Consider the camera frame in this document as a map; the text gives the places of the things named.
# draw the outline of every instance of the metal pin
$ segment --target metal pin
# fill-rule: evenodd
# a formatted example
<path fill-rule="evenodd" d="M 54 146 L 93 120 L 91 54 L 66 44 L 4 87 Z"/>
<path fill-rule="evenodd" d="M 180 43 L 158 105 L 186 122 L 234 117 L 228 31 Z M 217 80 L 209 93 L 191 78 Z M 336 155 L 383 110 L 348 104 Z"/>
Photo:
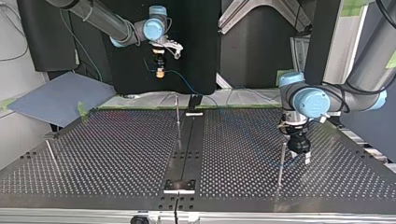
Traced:
<path fill-rule="evenodd" d="M 50 140 L 47 139 L 47 140 L 46 140 L 46 143 L 47 143 L 47 147 L 48 147 L 48 149 L 49 149 L 50 156 L 52 157 L 53 160 L 56 160 L 55 154 L 53 154 L 52 147 L 51 147 L 51 145 L 50 145 Z"/>
<path fill-rule="evenodd" d="M 175 106 L 176 106 L 176 113 L 177 113 L 177 126 L 180 126 L 180 113 L 178 112 L 178 96 L 177 96 L 177 94 L 175 97 Z"/>
<path fill-rule="evenodd" d="M 285 154 L 286 154 L 286 143 L 282 144 L 282 151 L 280 154 L 280 167 L 279 167 L 279 177 L 277 179 L 277 184 L 281 187 L 282 186 L 282 175 L 283 175 L 283 166 L 285 163 Z"/>

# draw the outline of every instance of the gray panel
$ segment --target gray panel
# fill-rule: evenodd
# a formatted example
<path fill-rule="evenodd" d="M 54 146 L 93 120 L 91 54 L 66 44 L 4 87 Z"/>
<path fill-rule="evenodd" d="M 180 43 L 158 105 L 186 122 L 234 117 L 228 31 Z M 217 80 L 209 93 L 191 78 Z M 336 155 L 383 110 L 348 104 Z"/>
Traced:
<path fill-rule="evenodd" d="M 174 111 L 91 114 L 52 143 L 57 161 L 48 150 L 35 151 L 16 169 L 3 171 L 0 205 L 153 209 L 176 144 L 175 116 Z"/>
<path fill-rule="evenodd" d="M 208 111 L 199 211 L 393 213 L 396 175 L 332 125 L 313 124 L 312 162 L 287 154 L 277 187 L 280 110 Z"/>
<path fill-rule="evenodd" d="M 112 86 L 69 72 L 22 96 L 9 109 L 65 127 L 81 116 L 79 103 L 88 111 L 114 95 Z"/>

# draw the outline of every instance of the green tape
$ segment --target green tape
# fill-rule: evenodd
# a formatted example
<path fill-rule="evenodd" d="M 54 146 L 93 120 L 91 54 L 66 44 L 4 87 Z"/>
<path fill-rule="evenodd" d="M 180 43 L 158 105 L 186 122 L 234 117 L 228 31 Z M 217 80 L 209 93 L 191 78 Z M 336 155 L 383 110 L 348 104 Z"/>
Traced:
<path fill-rule="evenodd" d="M 387 65 L 387 68 L 395 68 L 395 67 L 396 67 L 396 51 Z"/>
<path fill-rule="evenodd" d="M 78 102 L 78 113 L 81 116 L 81 118 L 84 120 L 85 118 L 88 117 L 88 111 L 85 109 L 84 104 L 82 102 Z"/>
<path fill-rule="evenodd" d="M 278 70 L 276 75 L 276 85 L 279 86 L 279 78 L 285 76 L 287 73 L 295 72 L 294 69 Z"/>
<path fill-rule="evenodd" d="M 361 9 L 367 4 L 367 0 L 345 0 L 341 17 L 354 17 L 361 15 Z"/>
<path fill-rule="evenodd" d="M 12 104 L 14 101 L 16 101 L 17 99 L 15 99 L 15 98 L 9 98 L 9 99 L 6 99 L 6 100 L 4 100 L 2 103 L 1 103 L 1 108 L 3 109 L 3 110 L 8 110 L 8 106 L 10 105 L 10 104 Z"/>

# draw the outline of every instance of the black metal plate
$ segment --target black metal plate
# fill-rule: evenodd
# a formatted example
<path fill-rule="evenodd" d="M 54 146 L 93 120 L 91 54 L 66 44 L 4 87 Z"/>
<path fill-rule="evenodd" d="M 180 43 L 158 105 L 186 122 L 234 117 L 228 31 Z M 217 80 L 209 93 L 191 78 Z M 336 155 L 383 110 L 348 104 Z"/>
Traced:
<path fill-rule="evenodd" d="M 280 115 L 277 109 L 205 112 L 194 210 L 396 212 L 396 175 L 331 124 L 312 125 L 310 164 L 287 153 L 279 189 L 280 149 L 286 140 L 276 128 Z"/>

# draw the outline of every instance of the end effector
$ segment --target end effector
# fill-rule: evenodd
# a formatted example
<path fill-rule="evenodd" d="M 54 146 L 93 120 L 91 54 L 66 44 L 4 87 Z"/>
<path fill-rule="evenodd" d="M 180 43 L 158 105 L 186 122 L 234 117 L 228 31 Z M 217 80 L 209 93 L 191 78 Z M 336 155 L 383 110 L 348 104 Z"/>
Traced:
<path fill-rule="evenodd" d="M 154 54 L 154 62 L 157 64 L 157 78 L 163 78 L 165 75 L 166 59 L 164 54 L 168 50 L 171 52 L 176 60 L 181 57 L 183 46 L 174 40 L 169 40 L 167 32 L 172 26 L 172 20 L 167 17 L 166 7 L 152 6 L 149 8 L 149 19 L 146 21 L 137 22 L 133 26 L 130 22 L 128 24 L 134 30 L 138 45 L 141 41 L 148 40 L 152 45 L 152 52 Z M 122 48 L 119 41 L 112 37 L 111 41 L 114 46 Z"/>
<path fill-rule="evenodd" d="M 289 73 L 279 79 L 283 115 L 278 129 L 290 137 L 289 150 L 297 154 L 310 152 L 306 134 L 309 122 L 324 123 L 335 112 L 368 111 L 382 107 L 387 92 L 359 94 L 344 85 L 309 86 L 303 73 Z"/>
<path fill-rule="evenodd" d="M 172 20 L 167 17 L 166 7 L 152 6 L 149 8 L 148 20 L 132 23 L 113 13 L 98 0 L 47 0 L 50 4 L 63 10 L 69 10 L 110 36 L 110 40 L 117 48 L 137 45 L 149 41 L 153 46 L 157 77 L 164 76 L 166 50 L 175 59 L 179 59 L 183 47 L 176 41 L 169 40 L 167 32 L 171 28 Z"/>

